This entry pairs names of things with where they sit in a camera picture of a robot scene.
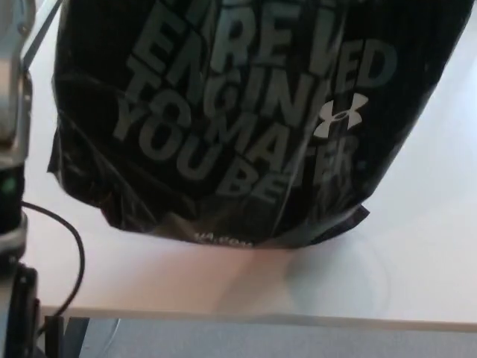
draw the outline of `table surface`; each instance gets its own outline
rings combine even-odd
[[[241,251],[123,233],[46,173],[57,19],[34,61],[26,199],[81,232],[86,274],[68,315],[477,330],[477,16],[425,113],[352,232],[299,251]],[[69,232],[28,212],[25,262],[43,312],[78,272]]]

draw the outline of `gray floor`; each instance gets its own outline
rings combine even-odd
[[[113,320],[92,321],[81,358],[96,358]],[[316,327],[123,321],[107,358],[475,358],[477,335]]]

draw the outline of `black wire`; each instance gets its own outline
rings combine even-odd
[[[76,243],[78,244],[78,250],[80,254],[80,271],[78,272],[78,277],[76,279],[75,287],[73,287],[72,292],[69,294],[68,298],[66,299],[65,303],[56,311],[55,314],[53,314],[53,318],[58,318],[61,317],[62,314],[68,309],[69,305],[71,302],[75,299],[76,294],[80,290],[81,284],[83,282],[83,276],[84,276],[84,269],[86,266],[86,255],[84,253],[84,246],[83,246],[83,240],[81,239],[80,233],[75,229],[73,225],[71,225],[69,222],[67,222],[65,219],[63,219],[61,216],[51,212],[50,210],[47,210],[43,207],[39,207],[35,204],[30,204],[22,201],[22,206],[26,207],[27,209],[35,210],[38,213],[42,213],[43,215],[49,216],[53,220],[59,222],[61,225],[66,227],[75,237]],[[40,337],[44,332],[46,331],[46,328],[48,326],[48,322],[46,321],[43,326],[41,326],[38,330],[38,337]]]

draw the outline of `black plastic bag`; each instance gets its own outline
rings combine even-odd
[[[472,4],[68,0],[49,170],[124,230],[332,238],[367,215]]]

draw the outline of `under armour logo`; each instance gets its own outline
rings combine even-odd
[[[358,113],[358,110],[368,103],[368,101],[369,99],[366,96],[355,93],[351,108],[349,110],[336,113],[335,115],[333,115],[333,106],[335,105],[335,101],[326,103],[320,111],[320,117],[324,120],[324,122],[321,123],[318,128],[316,128],[314,136],[317,136],[318,138],[328,138],[331,124],[334,122],[339,122],[345,118],[348,118],[348,130],[355,125],[360,124],[363,122],[363,118]]]

